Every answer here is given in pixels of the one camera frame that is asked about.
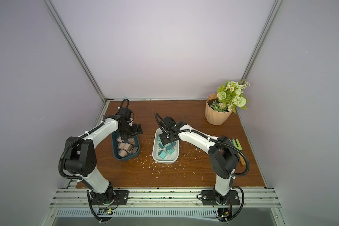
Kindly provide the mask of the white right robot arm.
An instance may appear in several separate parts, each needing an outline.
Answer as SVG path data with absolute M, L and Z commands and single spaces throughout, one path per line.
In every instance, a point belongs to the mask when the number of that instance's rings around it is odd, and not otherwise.
M 227 137 L 214 137 L 195 130 L 182 121 L 165 124 L 158 123 L 163 143 L 185 141 L 203 150 L 210 158 L 213 171 L 216 173 L 216 183 L 213 189 L 214 200 L 224 205 L 229 202 L 229 195 L 233 180 L 236 178 L 235 170 L 240 157 Z

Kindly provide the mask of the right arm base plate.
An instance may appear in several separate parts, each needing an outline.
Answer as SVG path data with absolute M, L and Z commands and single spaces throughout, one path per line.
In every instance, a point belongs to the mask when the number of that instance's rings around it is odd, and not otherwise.
M 200 200 L 203 205 L 235 205 L 239 206 L 241 204 L 241 199 L 238 195 L 238 192 L 235 190 L 230 190 L 227 195 L 222 196 L 215 190 L 202 190 L 200 194 Z

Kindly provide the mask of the dark teal storage tray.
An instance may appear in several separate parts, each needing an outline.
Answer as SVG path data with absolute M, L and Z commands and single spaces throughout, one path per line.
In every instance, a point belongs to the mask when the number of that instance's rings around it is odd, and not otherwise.
M 138 136 L 122 139 L 119 132 L 111 134 L 112 148 L 117 160 L 128 161 L 136 158 L 140 154 L 140 144 Z

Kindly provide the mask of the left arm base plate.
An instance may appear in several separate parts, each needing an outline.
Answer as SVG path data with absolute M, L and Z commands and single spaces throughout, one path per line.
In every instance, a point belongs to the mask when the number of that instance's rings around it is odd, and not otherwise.
M 90 203 L 92 205 L 126 205 L 129 197 L 129 190 L 110 190 L 109 192 L 99 194 L 90 193 Z

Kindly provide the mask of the white storage tray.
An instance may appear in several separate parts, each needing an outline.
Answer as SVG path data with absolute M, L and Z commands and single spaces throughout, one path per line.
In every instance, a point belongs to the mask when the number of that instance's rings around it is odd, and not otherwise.
M 159 148 L 159 143 L 161 143 L 161 140 L 159 138 L 159 135 L 162 134 L 163 132 L 161 131 L 161 129 L 157 129 L 155 132 L 155 137 L 154 137 L 154 142 L 153 142 L 153 150 L 152 150 L 152 157 L 153 159 L 157 162 L 157 163 L 161 163 L 161 164 L 173 164 L 177 161 L 178 157 L 179 157 L 179 141 L 176 141 L 176 145 L 175 147 L 175 152 L 173 154 L 168 154 L 166 152 L 166 147 L 171 147 L 171 143 L 167 144 L 164 146 L 164 149 L 160 149 Z M 164 150 L 167 153 L 167 157 L 165 159 L 161 159 L 158 156 L 158 153 Z

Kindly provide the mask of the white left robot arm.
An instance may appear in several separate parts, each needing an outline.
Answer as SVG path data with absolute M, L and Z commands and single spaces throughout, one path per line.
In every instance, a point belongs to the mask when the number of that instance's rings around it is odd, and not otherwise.
M 111 182 L 97 168 L 96 147 L 113 132 L 121 138 L 143 134 L 141 124 L 133 124 L 122 115 L 110 115 L 99 125 L 79 137 L 69 137 L 59 159 L 58 172 L 65 179 L 76 179 L 89 189 L 90 198 L 96 203 L 112 203 L 115 192 Z

